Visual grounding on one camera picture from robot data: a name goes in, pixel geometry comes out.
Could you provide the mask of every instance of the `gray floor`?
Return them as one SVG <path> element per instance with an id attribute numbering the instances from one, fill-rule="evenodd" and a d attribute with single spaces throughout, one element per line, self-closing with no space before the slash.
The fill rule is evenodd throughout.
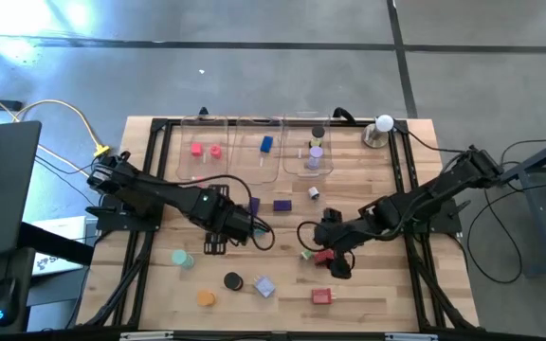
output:
<path id="1" fill-rule="evenodd" d="M 395 3 L 407 44 L 546 46 L 546 0 Z M 393 43 L 384 0 L 0 0 L 0 35 Z M 434 119 L 441 146 L 475 144 L 499 158 L 517 140 L 546 138 L 546 54 L 416 52 L 407 53 L 407 61 L 418 117 Z M 120 142 L 127 116 L 194 115 L 201 106 L 222 115 L 329 113 L 336 106 L 361 117 L 408 115 L 393 51 L 39 47 L 21 40 L 0 44 L 0 98 L 74 103 L 113 146 Z M 28 117 L 44 123 L 44 145 L 77 164 L 91 161 L 91 141 L 72 113 L 49 105 Z M 8 120 L 0 113 L 0 122 Z M 508 158 L 521 160 L 541 147 L 520 146 Z M 98 199 L 81 176 L 68 179 L 93 201 Z M 503 192 L 493 189 L 490 194 Z M 468 191 L 460 198 L 472 200 L 462 213 L 467 229 L 483 207 L 482 193 Z M 85 204 L 37 166 L 25 220 L 82 214 Z M 514 196 L 495 207 L 524 262 L 532 263 L 537 235 L 524 199 Z M 495 277 L 512 277 L 518 260 L 510 242 L 487 213 L 477 228 L 474 255 Z M 522 277 L 503 286 L 471 269 L 485 328 L 546 336 L 546 276 Z M 61 307 L 40 310 L 31 318 L 32 329 L 60 328 L 65 322 L 64 316 L 51 317 Z"/>

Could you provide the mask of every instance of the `red object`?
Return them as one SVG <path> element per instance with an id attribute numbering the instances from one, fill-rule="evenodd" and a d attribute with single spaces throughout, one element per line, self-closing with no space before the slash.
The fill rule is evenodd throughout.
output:
<path id="1" fill-rule="evenodd" d="M 191 154 L 193 156 L 201 156 L 202 154 L 202 150 L 201 150 L 201 143 L 192 143 L 191 144 Z"/>
<path id="2" fill-rule="evenodd" d="M 209 147 L 209 154 L 212 155 L 213 158 L 220 158 L 223 155 L 223 151 L 219 145 L 212 145 Z"/>
<path id="3" fill-rule="evenodd" d="M 311 290 L 311 301 L 313 304 L 332 304 L 332 290 L 330 288 Z"/>
<path id="4" fill-rule="evenodd" d="M 315 264 L 326 263 L 328 260 L 334 259 L 334 251 L 330 249 L 319 251 L 317 254 L 315 254 L 315 256 L 313 256 L 313 259 L 315 260 Z"/>

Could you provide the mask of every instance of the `clear plastic bin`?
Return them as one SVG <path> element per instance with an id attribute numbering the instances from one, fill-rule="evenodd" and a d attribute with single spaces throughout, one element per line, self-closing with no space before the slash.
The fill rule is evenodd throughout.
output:
<path id="1" fill-rule="evenodd" d="M 250 185 L 277 179 L 282 155 L 282 120 L 275 117 L 240 117 L 235 127 L 230 173 Z M 268 153 L 261 152 L 264 137 L 272 138 Z"/>
<path id="2" fill-rule="evenodd" d="M 229 145 L 226 117 L 194 116 L 180 121 L 181 146 L 176 175 L 182 180 L 228 173 Z M 192 148 L 201 148 L 199 155 Z"/>
<path id="3" fill-rule="evenodd" d="M 283 169 L 299 177 L 327 175 L 334 170 L 330 116 L 317 112 L 298 112 L 283 118 Z M 320 147 L 322 156 L 316 167 L 309 161 L 311 146 Z"/>

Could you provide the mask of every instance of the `wooden table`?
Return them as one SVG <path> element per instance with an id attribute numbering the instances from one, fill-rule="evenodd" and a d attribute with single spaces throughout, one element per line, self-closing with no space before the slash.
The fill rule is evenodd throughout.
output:
<path id="1" fill-rule="evenodd" d="M 128 117 L 121 151 L 130 151 L 130 162 L 141 167 L 152 117 Z M 437 146 L 433 123 L 428 119 L 409 120 L 409 128 L 431 146 Z M 367 242 L 355 250 L 356 265 L 349 280 L 332 278 L 325 268 L 302 260 L 296 227 L 304 220 L 318 221 L 326 206 L 342 211 L 345 220 L 356 218 L 357 209 L 379 196 L 395 192 L 389 148 L 365 148 L 360 140 L 362 128 L 335 128 L 332 131 L 334 171 L 327 177 L 299 179 L 283 170 L 271 184 L 250 186 L 261 199 L 259 216 L 276 231 L 277 242 L 267 252 L 252 243 L 228 246 L 225 256 L 202 254 L 204 231 L 190 224 L 173 208 L 166 206 L 161 229 L 155 235 L 146 285 L 140 328 L 143 330 L 230 330 L 230 331 L 314 331 L 383 332 L 417 331 L 410 286 L 408 261 L 403 239 L 393 242 Z M 181 134 L 173 131 L 165 179 L 176 180 Z M 404 168 L 405 158 L 398 141 Z M 161 141 L 155 155 L 159 155 Z M 418 179 L 421 184 L 435 177 L 442 164 L 440 155 L 411 141 Z M 154 160 L 153 172 L 157 167 Z M 231 198 L 247 203 L 245 191 L 230 183 Z M 315 186 L 321 198 L 313 202 L 307 189 Z M 273 212 L 273 200 L 290 199 L 292 212 Z M 96 247 L 92 267 L 83 293 L 78 322 L 92 317 L 118 284 L 128 233 L 109 235 Z M 431 236 L 431 247 L 440 285 L 454 305 L 471 323 L 478 323 L 464 257 L 448 236 Z M 185 249 L 195 259 L 191 270 L 174 266 L 174 249 Z M 240 274 L 246 285 L 240 292 L 226 289 L 227 272 Z M 269 276 L 277 286 L 270 298 L 260 296 L 251 283 Z M 332 305 L 311 304 L 311 289 L 332 288 Z M 200 307 L 200 289 L 213 291 L 217 302 Z M 124 318 L 131 311 L 134 284 L 129 290 Z M 423 290 L 429 321 L 434 321 L 428 289 Z"/>

